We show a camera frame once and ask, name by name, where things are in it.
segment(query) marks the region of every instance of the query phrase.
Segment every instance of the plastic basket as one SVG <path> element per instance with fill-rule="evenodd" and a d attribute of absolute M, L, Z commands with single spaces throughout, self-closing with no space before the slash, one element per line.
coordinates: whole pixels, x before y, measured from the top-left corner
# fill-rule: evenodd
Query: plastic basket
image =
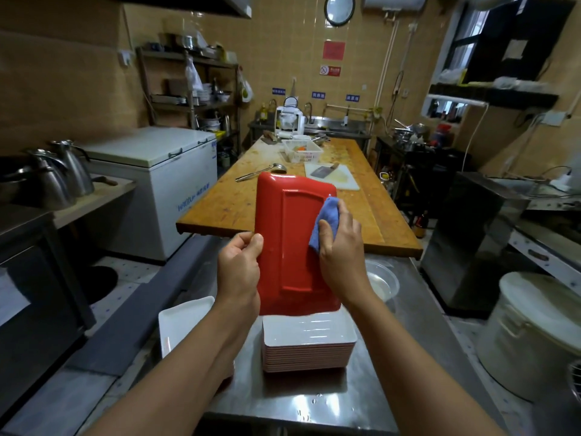
<path fill-rule="evenodd" d="M 323 153 L 323 149 L 315 144 L 312 140 L 307 139 L 288 139 L 282 141 L 289 161 L 299 162 L 318 162 Z M 294 151 L 297 147 L 305 147 L 305 151 Z"/>

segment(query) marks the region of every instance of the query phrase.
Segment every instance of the bucket handle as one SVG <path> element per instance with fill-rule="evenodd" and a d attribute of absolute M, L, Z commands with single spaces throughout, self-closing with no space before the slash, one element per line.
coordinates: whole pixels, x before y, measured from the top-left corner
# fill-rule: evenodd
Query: bucket handle
<path fill-rule="evenodd" d="M 512 305 L 507 304 L 507 305 L 505 305 L 505 314 L 498 319 L 498 323 L 500 324 L 500 327 L 502 327 L 506 331 L 506 333 L 513 338 L 522 337 L 525 329 L 528 327 L 528 322 L 522 321 L 520 324 L 517 324 L 516 321 L 514 319 L 512 319 L 511 315 L 509 315 L 509 314 L 513 314 L 513 316 L 516 316 L 519 319 L 522 318 L 522 315 L 515 308 L 513 308 Z M 518 327 L 518 330 L 517 331 L 511 330 L 511 328 L 508 326 L 508 324 L 503 321 L 504 319 L 507 319 L 510 322 L 512 322 L 515 327 Z"/>

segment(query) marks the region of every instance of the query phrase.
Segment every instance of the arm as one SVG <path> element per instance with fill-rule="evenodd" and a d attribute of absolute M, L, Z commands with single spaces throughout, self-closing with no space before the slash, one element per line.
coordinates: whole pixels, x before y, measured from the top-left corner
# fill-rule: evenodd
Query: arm
<path fill-rule="evenodd" d="M 256 258 L 263 239 L 242 233 L 218 256 L 218 295 L 198 325 L 85 434 L 193 434 L 260 311 Z"/>
<path fill-rule="evenodd" d="M 325 281 L 351 313 L 402 434 L 503 435 L 496 423 L 414 340 L 367 278 L 361 225 L 339 203 L 335 240 L 319 225 Z"/>

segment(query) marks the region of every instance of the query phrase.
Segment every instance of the white chest freezer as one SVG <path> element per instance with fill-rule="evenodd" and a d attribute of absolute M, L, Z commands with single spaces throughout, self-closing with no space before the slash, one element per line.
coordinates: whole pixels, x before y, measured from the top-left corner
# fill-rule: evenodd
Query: white chest freezer
<path fill-rule="evenodd" d="M 178 234 L 176 221 L 217 181 L 214 133 L 145 127 L 83 148 L 91 173 L 136 182 L 134 192 L 87 216 L 97 245 L 167 260 L 190 236 Z"/>

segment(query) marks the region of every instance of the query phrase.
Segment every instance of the hand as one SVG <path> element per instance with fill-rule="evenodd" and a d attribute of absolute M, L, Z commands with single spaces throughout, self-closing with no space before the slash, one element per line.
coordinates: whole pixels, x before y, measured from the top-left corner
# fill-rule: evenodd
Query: hand
<path fill-rule="evenodd" d="M 333 231 L 319 222 L 321 272 L 325 282 L 344 305 L 357 300 L 362 292 L 373 292 L 365 268 L 361 224 L 353 219 L 343 200 L 339 201 L 339 227 Z"/>
<path fill-rule="evenodd" d="M 252 325 L 260 311 L 256 290 L 260 269 L 256 259 L 262 252 L 260 234 L 240 233 L 218 254 L 218 294 L 215 305 L 225 307 L 233 320 Z"/>

